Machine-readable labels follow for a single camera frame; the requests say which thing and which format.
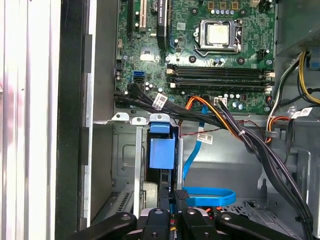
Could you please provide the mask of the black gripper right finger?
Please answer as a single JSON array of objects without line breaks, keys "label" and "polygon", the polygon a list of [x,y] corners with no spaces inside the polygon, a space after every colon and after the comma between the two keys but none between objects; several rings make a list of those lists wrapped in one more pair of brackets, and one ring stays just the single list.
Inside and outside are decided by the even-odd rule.
[{"label": "black gripper right finger", "polygon": [[183,240],[293,240],[249,218],[223,211],[211,219],[199,207],[225,207],[236,201],[230,189],[182,189],[174,192],[178,232]]}]

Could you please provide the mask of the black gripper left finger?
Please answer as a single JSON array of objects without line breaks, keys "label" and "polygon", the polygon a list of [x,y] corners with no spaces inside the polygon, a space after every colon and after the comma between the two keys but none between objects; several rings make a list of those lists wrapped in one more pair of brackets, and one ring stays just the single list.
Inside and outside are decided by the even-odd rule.
[{"label": "black gripper left finger", "polygon": [[145,208],[136,217],[129,212],[116,213],[80,230],[70,240],[168,240],[170,238],[170,190],[160,190],[156,208]]}]

